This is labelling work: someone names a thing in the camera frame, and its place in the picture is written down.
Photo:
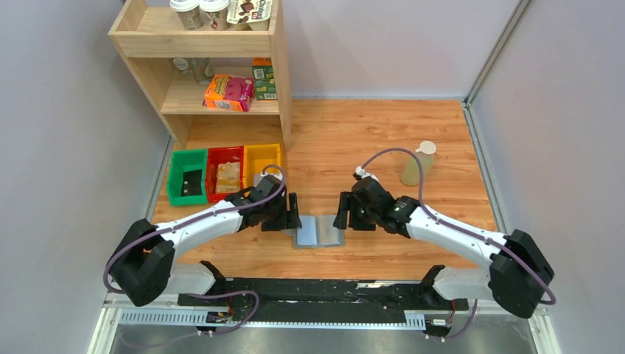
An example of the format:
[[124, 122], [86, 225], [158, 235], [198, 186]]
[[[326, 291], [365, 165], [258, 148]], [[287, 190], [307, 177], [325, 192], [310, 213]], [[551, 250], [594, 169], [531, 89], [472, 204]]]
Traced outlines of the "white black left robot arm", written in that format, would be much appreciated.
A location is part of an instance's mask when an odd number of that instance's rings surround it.
[[165, 292], [180, 256], [255, 226], [263, 232], [301, 227], [298, 197], [275, 175], [266, 175], [255, 187], [229, 194], [189, 217], [157, 224], [145, 218], [134, 222], [106, 263], [103, 282], [135, 306], [148, 305]]

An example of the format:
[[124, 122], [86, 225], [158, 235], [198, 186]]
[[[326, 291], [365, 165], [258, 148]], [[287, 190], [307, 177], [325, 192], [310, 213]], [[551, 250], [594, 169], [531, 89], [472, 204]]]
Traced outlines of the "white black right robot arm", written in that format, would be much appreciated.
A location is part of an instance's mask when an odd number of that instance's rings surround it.
[[431, 281], [420, 289], [429, 308], [440, 308], [448, 300], [483, 299], [528, 319], [538, 305], [555, 303], [548, 288], [554, 270], [530, 234], [479, 229], [436, 212], [419, 199], [394, 198], [374, 177], [361, 178], [340, 194], [333, 225], [358, 231], [380, 227], [392, 235], [440, 246], [477, 266], [429, 270]]

